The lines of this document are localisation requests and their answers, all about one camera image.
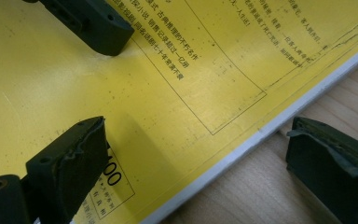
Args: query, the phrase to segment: scratch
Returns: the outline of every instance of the scratch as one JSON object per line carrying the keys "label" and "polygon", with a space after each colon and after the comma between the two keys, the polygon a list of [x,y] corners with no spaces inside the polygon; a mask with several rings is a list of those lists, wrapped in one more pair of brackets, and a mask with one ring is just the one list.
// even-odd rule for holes
{"label": "scratch", "polygon": [[11,103],[11,101],[10,101],[10,99],[8,99],[7,95],[3,91],[2,91],[2,94],[4,95],[5,99],[10,104],[10,106],[14,109],[14,112],[16,113],[17,120],[20,122],[20,125],[18,126],[19,130],[17,131],[17,142],[20,142],[20,133],[22,130],[22,119],[20,117],[19,111],[17,111],[16,107]]}

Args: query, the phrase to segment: wooden table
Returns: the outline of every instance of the wooden table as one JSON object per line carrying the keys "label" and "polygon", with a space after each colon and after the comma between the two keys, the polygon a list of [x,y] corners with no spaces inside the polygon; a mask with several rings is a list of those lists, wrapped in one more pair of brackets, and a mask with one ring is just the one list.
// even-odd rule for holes
{"label": "wooden table", "polygon": [[[308,106],[317,119],[358,139],[358,69]],[[286,170],[291,122],[162,223],[339,223]]]}

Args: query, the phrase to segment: yellow book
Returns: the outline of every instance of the yellow book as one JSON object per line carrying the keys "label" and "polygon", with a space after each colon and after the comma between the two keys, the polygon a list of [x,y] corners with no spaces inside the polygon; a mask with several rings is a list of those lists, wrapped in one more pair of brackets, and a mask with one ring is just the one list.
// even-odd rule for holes
{"label": "yellow book", "polygon": [[111,159],[75,223],[162,220],[358,66],[358,1],[107,3],[135,29],[117,57],[0,0],[0,175],[106,118]]}

